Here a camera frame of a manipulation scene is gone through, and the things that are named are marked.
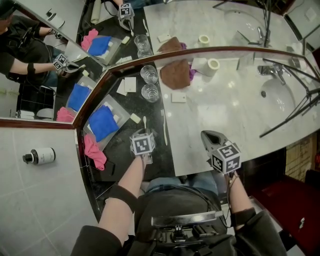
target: brown cloth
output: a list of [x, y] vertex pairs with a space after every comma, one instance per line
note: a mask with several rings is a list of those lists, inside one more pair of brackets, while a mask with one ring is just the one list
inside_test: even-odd
[[190, 85], [189, 64], [186, 59], [176, 60], [160, 70], [162, 82], [173, 90]]
[[175, 52], [175, 51], [181, 51], [182, 46], [178, 40], [178, 38], [172, 37], [168, 42], [165, 42], [163, 45], [160, 46], [158, 52], [161, 53], [169, 53], [169, 52]]

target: toilet paper roll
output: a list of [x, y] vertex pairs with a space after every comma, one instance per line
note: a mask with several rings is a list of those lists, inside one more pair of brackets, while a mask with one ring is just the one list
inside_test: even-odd
[[204, 65], [202, 73], [208, 77], [213, 77], [219, 68], [219, 61], [215, 58], [210, 58]]
[[202, 34], [202, 35], [199, 36], [198, 44], [199, 44], [200, 47], [209, 47], [210, 38], [207, 35]]
[[95, 0], [91, 15], [91, 23], [97, 24], [100, 18], [101, 0]]

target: marble countertop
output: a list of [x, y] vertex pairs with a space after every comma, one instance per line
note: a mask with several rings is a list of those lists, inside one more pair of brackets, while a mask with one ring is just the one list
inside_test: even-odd
[[[242, 161], [245, 162], [286, 147], [320, 127], [318, 105], [304, 116], [299, 115], [259, 138], [267, 129], [285, 120], [306, 95], [305, 89], [294, 77], [283, 74], [287, 85], [278, 83], [271, 88], [272, 93], [268, 89], [266, 99], [270, 103], [267, 101], [266, 104], [266, 99], [261, 96], [262, 86], [273, 77], [258, 74], [257, 66], [266, 65], [261, 58], [242, 70], [236, 70], [238, 59], [220, 59], [219, 62], [220, 69], [211, 80], [196, 73], [190, 86], [175, 90], [186, 93], [186, 103], [172, 103], [173, 90], [161, 80], [159, 82], [176, 176], [212, 169], [207, 163], [201, 131], [223, 133], [239, 146]], [[158, 64], [157, 67], [160, 72], [161, 66]], [[316, 88], [313, 83], [308, 86], [310, 89]], [[283, 91], [288, 91], [285, 94], [293, 98], [291, 108], [283, 98]], [[283, 101], [283, 104], [276, 105], [273, 100]]]
[[[237, 30], [252, 41], [258, 40], [257, 24], [265, 34], [262, 9], [235, 2], [213, 8], [218, 3], [219, 1], [186, 0], [145, 7], [153, 52], [156, 54], [163, 44], [158, 40], [158, 36], [162, 34], [177, 37], [188, 49], [199, 47], [197, 42], [200, 35], [207, 35], [210, 46], [214, 47], [234, 45], [232, 39]], [[235, 11], [246, 15], [248, 21], [243, 21], [243, 24], [237, 22], [239, 18], [231, 16], [236, 15]], [[271, 13], [270, 31], [271, 48], [285, 51], [286, 45], [298, 42], [286, 20], [278, 14]]]

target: wooden frame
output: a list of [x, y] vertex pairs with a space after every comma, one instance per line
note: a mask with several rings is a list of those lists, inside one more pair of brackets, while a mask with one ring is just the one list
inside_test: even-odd
[[247, 52], [261, 52], [261, 53], [270, 53], [270, 54], [282, 54], [291, 57], [302, 58], [309, 65], [311, 70], [315, 73], [316, 77], [320, 79], [320, 76], [315, 71], [314, 67], [310, 64], [305, 56], [295, 54], [292, 52], [286, 52], [276, 49], [269, 48], [258, 48], [258, 47], [247, 47], [247, 46], [218, 46], [218, 47], [207, 47], [207, 48], [193, 48], [193, 49], [185, 49], [180, 51], [167, 52], [162, 54], [153, 55], [150, 57], [136, 59], [131, 62], [127, 62], [118, 66], [111, 67], [108, 69], [100, 81], [97, 83], [96, 87], [93, 89], [89, 97], [86, 99], [85, 103], [79, 110], [77, 116], [73, 120], [73, 123], [59, 123], [59, 122], [46, 122], [46, 121], [29, 121], [23, 119], [1, 119], [0, 118], [0, 127], [7, 128], [38, 128], [38, 129], [66, 129], [66, 130], [74, 130], [77, 128], [81, 128], [81, 124], [83, 118], [94, 100], [94, 98], [99, 94], [105, 82], [112, 76], [114, 72], [121, 71], [125, 68], [129, 68], [132, 66], [143, 65], [149, 62], [154, 62], [157, 60], [162, 60], [166, 58], [190, 55], [190, 54], [199, 54], [199, 53], [212, 53], [212, 52], [226, 52], [226, 51], [247, 51]]

